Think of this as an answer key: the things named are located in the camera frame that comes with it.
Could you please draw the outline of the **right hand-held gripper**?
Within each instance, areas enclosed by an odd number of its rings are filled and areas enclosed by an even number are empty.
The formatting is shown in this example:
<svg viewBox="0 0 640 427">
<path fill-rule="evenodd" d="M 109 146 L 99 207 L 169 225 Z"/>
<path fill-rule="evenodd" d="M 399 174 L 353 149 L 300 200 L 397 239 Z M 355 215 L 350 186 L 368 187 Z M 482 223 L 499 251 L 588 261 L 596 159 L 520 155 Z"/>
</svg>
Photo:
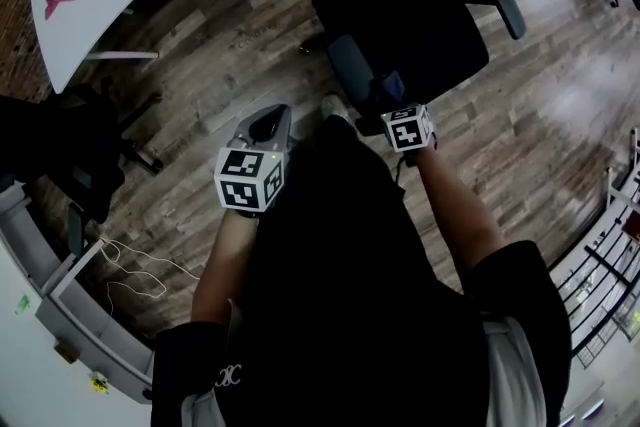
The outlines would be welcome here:
<svg viewBox="0 0 640 427">
<path fill-rule="evenodd" d="M 425 104 L 395 106 L 371 115 L 370 123 L 387 138 L 396 153 L 435 145 L 435 127 Z"/>
</svg>

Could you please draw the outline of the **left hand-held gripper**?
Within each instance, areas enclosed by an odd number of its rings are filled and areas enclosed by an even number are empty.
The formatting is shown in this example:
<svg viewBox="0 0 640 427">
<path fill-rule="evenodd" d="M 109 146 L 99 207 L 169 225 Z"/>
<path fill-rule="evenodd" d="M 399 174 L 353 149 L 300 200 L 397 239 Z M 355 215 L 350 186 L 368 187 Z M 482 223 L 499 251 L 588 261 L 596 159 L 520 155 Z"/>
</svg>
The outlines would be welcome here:
<svg viewBox="0 0 640 427">
<path fill-rule="evenodd" d="M 285 185 L 291 119 L 292 109 L 276 104 L 240 122 L 214 167 L 224 208 L 251 215 L 269 209 Z"/>
</svg>

